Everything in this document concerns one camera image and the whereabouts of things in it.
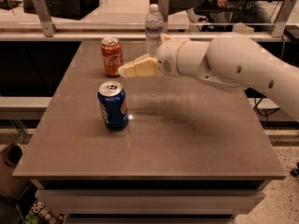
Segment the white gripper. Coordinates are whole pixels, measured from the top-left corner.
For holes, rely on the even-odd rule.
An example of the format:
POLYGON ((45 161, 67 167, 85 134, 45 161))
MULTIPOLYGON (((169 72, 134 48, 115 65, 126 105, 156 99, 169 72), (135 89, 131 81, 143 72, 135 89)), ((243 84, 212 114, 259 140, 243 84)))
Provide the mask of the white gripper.
POLYGON ((121 77, 150 77, 155 76, 160 69, 164 75, 182 77, 179 69, 178 55, 188 38, 172 38, 171 35, 161 34, 163 43, 156 50, 156 60, 146 58, 140 61, 126 63, 118 68, 121 77))

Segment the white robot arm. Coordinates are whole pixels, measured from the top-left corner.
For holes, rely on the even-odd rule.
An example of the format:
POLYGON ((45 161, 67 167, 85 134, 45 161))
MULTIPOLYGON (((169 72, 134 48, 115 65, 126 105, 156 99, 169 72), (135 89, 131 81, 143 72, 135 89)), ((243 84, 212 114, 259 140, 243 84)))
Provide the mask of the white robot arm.
POLYGON ((299 68, 241 34, 224 33, 210 41, 164 35, 153 58, 142 55, 118 72, 121 77, 149 77, 159 72, 192 77, 223 91, 252 88, 299 120, 299 68))

